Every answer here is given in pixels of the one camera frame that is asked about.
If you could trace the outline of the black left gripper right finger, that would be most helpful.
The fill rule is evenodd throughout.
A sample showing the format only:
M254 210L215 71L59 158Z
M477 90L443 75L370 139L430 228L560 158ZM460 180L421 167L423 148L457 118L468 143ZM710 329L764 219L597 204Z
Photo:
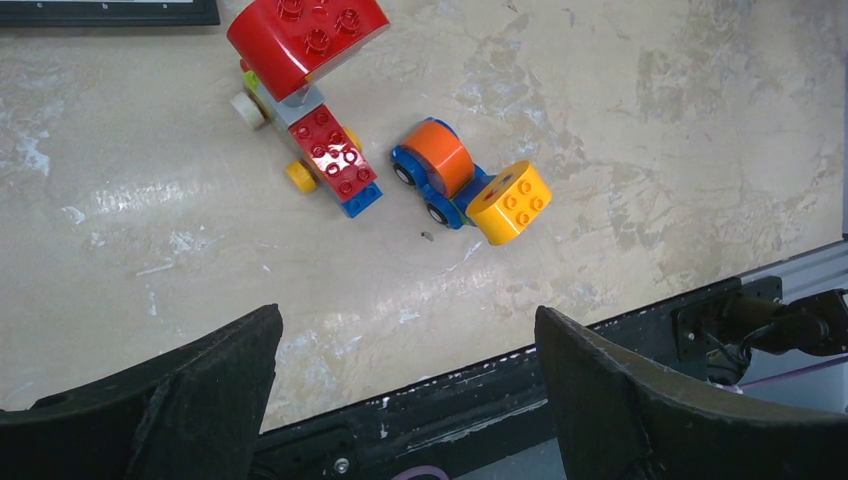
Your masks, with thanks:
M535 343L570 479L843 479L847 418L731 393L559 311Z

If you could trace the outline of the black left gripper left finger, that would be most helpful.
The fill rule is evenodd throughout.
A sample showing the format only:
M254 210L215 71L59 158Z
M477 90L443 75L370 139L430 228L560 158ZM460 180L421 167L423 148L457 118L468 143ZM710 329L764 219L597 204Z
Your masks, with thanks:
M243 479L283 332L262 306L174 350L1 415L5 479Z

